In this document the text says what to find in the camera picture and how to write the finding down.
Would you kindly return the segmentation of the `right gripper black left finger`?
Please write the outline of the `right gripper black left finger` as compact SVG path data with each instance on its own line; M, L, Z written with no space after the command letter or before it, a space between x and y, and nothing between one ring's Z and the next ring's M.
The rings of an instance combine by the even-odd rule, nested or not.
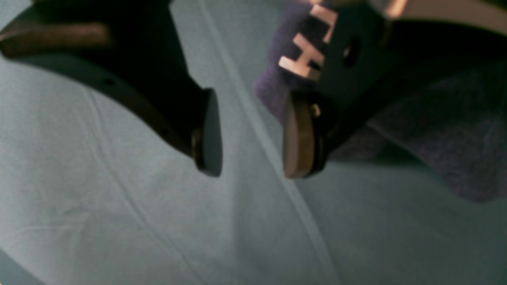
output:
M221 175L218 97L189 74L169 0L33 0L1 30L1 54L102 92Z

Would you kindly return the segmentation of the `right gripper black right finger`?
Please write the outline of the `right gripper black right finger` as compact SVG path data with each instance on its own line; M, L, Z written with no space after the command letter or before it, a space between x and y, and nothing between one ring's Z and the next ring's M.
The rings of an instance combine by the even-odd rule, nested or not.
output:
M506 58L506 5L341 0L314 91L291 91L284 174L309 177L371 117L411 92Z

